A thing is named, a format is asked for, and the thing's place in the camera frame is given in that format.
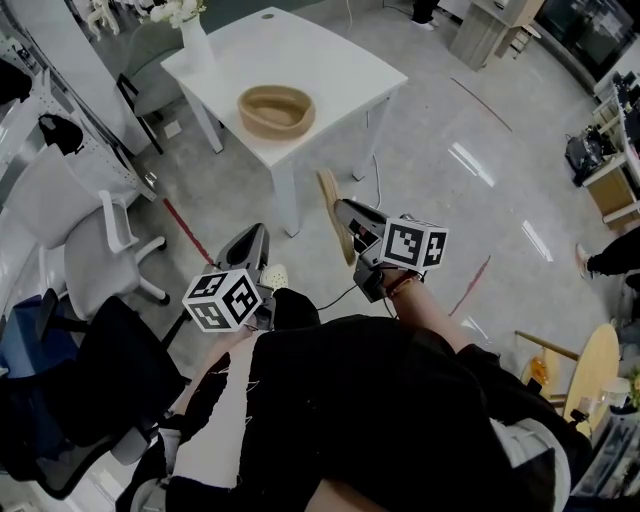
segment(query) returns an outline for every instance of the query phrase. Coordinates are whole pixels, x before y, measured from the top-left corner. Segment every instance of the person's arm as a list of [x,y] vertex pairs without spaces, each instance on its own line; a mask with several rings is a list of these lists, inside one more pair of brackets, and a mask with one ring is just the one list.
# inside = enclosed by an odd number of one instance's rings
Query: person's arm
[[229,350],[231,350],[235,345],[240,343],[242,340],[250,338],[253,334],[253,331],[248,329],[245,325],[238,332],[220,335],[213,347],[211,347],[209,354],[205,358],[200,370],[198,370],[198,373],[191,381],[191,384],[189,384],[187,390],[180,397],[180,400],[173,409],[173,413],[184,415],[187,411],[187,406],[189,405],[191,397],[196,392],[196,389],[198,389],[200,382],[209,371],[209,368],[216,364],[220,358],[229,352]]
[[[404,273],[404,270],[385,270],[384,286],[391,285]],[[471,344],[464,329],[442,310],[420,281],[415,280],[404,286],[391,301],[401,322],[438,333],[456,353]]]

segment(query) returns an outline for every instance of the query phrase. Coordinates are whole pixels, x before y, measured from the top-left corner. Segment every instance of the white vase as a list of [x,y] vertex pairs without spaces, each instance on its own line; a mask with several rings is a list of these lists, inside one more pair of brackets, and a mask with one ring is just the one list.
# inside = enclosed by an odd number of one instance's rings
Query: white vase
[[182,41],[187,52],[187,58],[193,71],[203,71],[214,63],[213,50],[209,38],[200,25],[200,15],[197,14],[189,21],[180,25]]

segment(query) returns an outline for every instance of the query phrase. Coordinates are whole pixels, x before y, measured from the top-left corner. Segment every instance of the wooden bowl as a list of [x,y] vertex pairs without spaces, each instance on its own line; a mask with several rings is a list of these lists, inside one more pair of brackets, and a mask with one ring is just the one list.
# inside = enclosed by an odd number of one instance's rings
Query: wooden bowl
[[316,118],[313,100],[283,85],[260,85],[238,98],[242,124],[256,137],[291,140],[304,135]]

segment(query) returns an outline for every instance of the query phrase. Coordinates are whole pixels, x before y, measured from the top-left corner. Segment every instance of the bracelet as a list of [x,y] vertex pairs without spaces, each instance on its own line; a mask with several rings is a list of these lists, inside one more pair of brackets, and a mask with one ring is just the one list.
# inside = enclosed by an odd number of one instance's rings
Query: bracelet
[[414,282],[417,277],[417,272],[413,270],[407,271],[386,288],[387,297],[390,299],[395,298],[402,290]]

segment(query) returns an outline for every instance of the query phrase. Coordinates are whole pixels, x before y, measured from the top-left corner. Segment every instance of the glossy floor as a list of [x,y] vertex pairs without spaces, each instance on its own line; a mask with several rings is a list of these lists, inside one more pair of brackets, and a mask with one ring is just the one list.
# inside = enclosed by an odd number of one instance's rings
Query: glossy floor
[[[595,327],[606,322],[606,293],[616,282],[583,281],[573,247],[584,242],[600,250],[613,235],[602,224],[588,193],[576,189],[564,160],[565,134],[589,122],[594,102],[569,73],[536,43],[513,60],[508,55],[474,73],[448,46],[458,25],[440,17],[428,33],[403,14],[378,10],[327,28],[378,55],[409,77],[387,119],[377,149],[382,206],[390,215],[410,212],[450,231],[445,263],[426,284],[447,311],[454,309],[487,259],[486,270],[456,311],[456,321],[478,340],[504,353],[507,366],[535,352],[515,343],[513,331],[529,331],[580,351]],[[230,133],[216,155],[184,102],[168,109],[162,126],[177,119],[182,132],[148,148],[137,164],[158,177],[159,191],[213,255],[240,230],[264,222],[271,231],[271,262],[284,263],[290,285],[317,306],[351,286],[324,208],[314,171],[328,167],[344,195],[377,203],[373,162],[360,183],[351,178],[366,130],[366,117],[342,125],[297,162],[301,232],[281,229],[269,172]],[[140,200],[132,208],[141,238],[163,234],[164,255],[142,265],[143,275],[173,296],[167,308],[131,299],[162,335],[178,316],[180,299],[204,260],[161,201]],[[322,313],[329,320],[355,313],[386,315],[357,291]],[[192,374],[211,338],[189,325],[171,353]]]

